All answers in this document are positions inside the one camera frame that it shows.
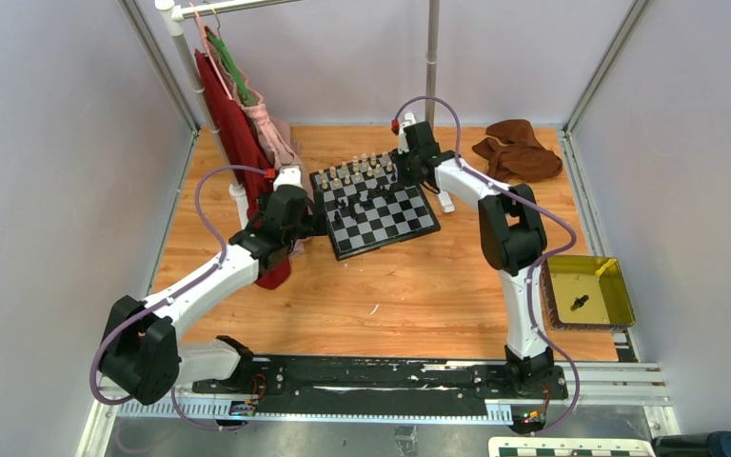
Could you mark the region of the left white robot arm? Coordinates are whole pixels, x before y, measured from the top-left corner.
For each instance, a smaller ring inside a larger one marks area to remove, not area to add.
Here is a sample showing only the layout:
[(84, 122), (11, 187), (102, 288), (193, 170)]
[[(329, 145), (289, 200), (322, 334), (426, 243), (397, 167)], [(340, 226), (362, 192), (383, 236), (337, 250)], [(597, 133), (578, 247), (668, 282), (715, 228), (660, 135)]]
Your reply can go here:
[(181, 339), (228, 296), (285, 265), (298, 240), (317, 233), (320, 211), (309, 207), (301, 168), (256, 172), (273, 181), (273, 191), (242, 230), (219, 240), (214, 257), (169, 288), (143, 300), (126, 295), (111, 307), (89, 368), (96, 400), (151, 405), (177, 386), (205, 380), (231, 393), (251, 386), (254, 370), (240, 344), (227, 337), (203, 345)]

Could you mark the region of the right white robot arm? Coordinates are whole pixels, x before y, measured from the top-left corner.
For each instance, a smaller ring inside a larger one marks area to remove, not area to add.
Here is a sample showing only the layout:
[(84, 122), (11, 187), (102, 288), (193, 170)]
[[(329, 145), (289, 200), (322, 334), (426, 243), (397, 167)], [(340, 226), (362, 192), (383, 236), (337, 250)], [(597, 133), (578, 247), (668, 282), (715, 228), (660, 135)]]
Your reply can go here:
[(531, 187), (495, 181), (453, 151), (444, 151), (427, 122), (391, 122), (398, 147), (391, 158), (403, 184), (426, 184), (473, 207), (486, 262), (501, 280), (508, 333), (504, 384), (517, 397), (567, 396), (561, 368), (543, 329), (541, 257), (547, 246)]

